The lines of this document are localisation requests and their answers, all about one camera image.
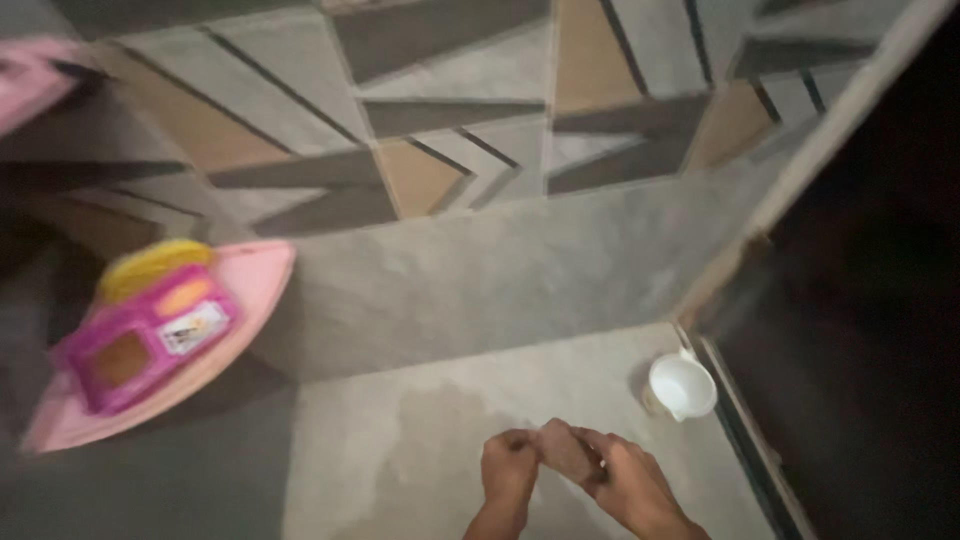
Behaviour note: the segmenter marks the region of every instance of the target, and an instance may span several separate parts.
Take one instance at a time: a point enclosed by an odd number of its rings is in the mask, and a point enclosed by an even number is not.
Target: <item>sticker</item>
[[[229,317],[216,303],[205,301],[197,308],[160,327],[157,334],[167,352],[183,356],[220,333]]]

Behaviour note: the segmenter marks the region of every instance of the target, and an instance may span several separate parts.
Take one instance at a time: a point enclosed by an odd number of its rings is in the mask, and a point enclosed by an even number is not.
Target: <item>soap bar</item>
[[[568,480],[583,487],[607,477],[607,472],[600,466],[601,457],[573,435],[567,422],[552,418],[537,434],[537,452],[543,464]]]

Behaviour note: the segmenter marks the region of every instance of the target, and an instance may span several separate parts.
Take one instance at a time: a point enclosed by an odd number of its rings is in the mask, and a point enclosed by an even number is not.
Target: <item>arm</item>
[[[528,430],[507,430],[483,447],[480,471],[485,501],[464,540],[517,540],[537,482],[538,458]]]
[[[584,489],[620,525],[640,540],[709,540],[686,517],[652,455],[614,433],[584,428],[573,433],[603,457],[608,477]]]

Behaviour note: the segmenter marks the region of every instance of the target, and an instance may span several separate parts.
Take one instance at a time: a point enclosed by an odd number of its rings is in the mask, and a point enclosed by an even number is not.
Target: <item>white plastic container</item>
[[[706,416],[717,403],[713,377],[687,350],[658,358],[650,367],[649,385],[677,422]]]

